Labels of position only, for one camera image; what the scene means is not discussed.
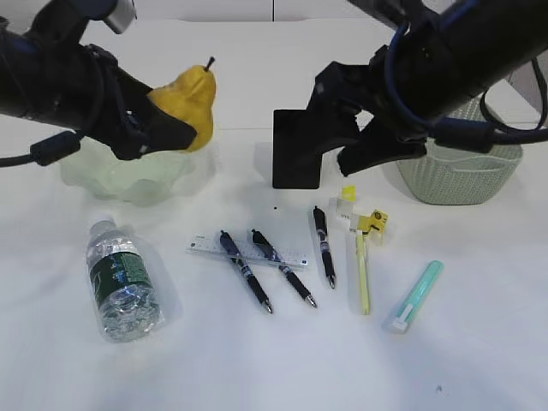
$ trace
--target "clear plastic ruler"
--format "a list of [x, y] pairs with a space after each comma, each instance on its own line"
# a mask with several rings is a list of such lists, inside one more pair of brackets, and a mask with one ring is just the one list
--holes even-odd
[[[270, 261], [265, 258], [265, 255], [251, 242], [237, 241], [234, 243], [241, 253], [241, 257], [248, 261], [266, 265], [287, 265], [289, 267], [304, 270], [308, 267], [308, 257], [304, 253], [299, 253], [294, 250], [276, 248], [278, 255], [282, 258], [282, 262]], [[230, 257], [224, 248], [221, 246], [219, 239], [206, 238], [202, 235], [195, 235], [188, 243], [187, 250], [190, 253], [204, 253], [218, 257]]]

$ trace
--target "yellow highlighter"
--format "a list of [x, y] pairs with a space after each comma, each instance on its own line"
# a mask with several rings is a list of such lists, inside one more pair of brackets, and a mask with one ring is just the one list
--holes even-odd
[[358, 272], [360, 274], [361, 309], [365, 315], [369, 315], [371, 304], [367, 283], [367, 243], [362, 231], [357, 231], [356, 233], [356, 254], [358, 258]]
[[388, 224], [388, 214], [375, 210], [371, 216], [353, 214], [350, 218], [350, 231], [356, 233], [356, 257], [360, 277], [361, 307], [364, 315], [371, 312], [369, 284], [367, 281], [367, 238], [377, 237], [384, 242], [384, 233]]

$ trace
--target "green bottle label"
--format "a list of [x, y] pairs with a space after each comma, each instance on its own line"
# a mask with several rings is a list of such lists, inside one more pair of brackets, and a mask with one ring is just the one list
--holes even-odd
[[89, 277], [98, 307], [109, 295], [129, 285], [152, 286], [143, 259], [133, 253], [107, 255], [93, 266]]

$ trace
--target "black pen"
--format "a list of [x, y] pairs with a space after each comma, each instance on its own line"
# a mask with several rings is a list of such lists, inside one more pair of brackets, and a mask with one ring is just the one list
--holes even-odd
[[244, 279], [247, 281], [247, 285], [253, 291], [253, 293], [257, 297], [257, 300], [259, 300], [259, 304], [263, 306], [263, 308], [270, 314], [273, 314], [274, 311], [272, 310], [272, 304], [268, 299], [265, 291], [260, 286], [259, 280], [257, 280], [255, 275], [251, 271], [251, 268], [249, 268], [246, 260], [238, 258], [241, 257], [240, 250], [238, 249], [232, 238], [230, 238], [229, 233], [227, 233], [226, 231], [221, 231], [221, 246], [223, 246], [228, 255], [236, 257], [230, 259], [240, 270]]
[[[260, 251], [263, 252], [265, 258], [270, 261], [282, 263], [280, 255], [277, 253], [276, 249], [265, 239], [265, 236], [262, 235], [260, 231], [257, 231], [255, 229], [252, 229], [251, 232], [253, 233], [253, 244], [257, 246]], [[316, 304], [314, 297], [312, 297], [311, 292], [308, 291], [307, 287], [305, 287], [301, 280], [295, 275], [293, 270], [291, 270], [286, 265], [279, 265], [277, 268], [284, 274], [289, 283], [293, 286], [297, 293], [299, 293], [304, 301], [306, 301], [312, 307], [318, 308], [318, 305]]]
[[329, 285], [334, 289], [337, 285], [337, 275], [333, 268], [333, 260], [331, 259], [331, 251], [327, 242], [327, 223], [325, 222], [325, 213], [317, 206], [314, 207], [314, 222], [316, 223], [316, 232], [319, 238], [319, 249], [322, 252], [322, 260], [324, 261], [325, 276], [329, 281]]

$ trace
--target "green basket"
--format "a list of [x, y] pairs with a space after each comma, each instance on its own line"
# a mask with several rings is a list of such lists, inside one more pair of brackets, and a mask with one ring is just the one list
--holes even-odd
[[[483, 121], [477, 98], [451, 115]], [[420, 201], [439, 206], [485, 203], [500, 191], [523, 158], [520, 146], [495, 146], [488, 154], [463, 152], [426, 143], [428, 154], [398, 161], [403, 180]]]

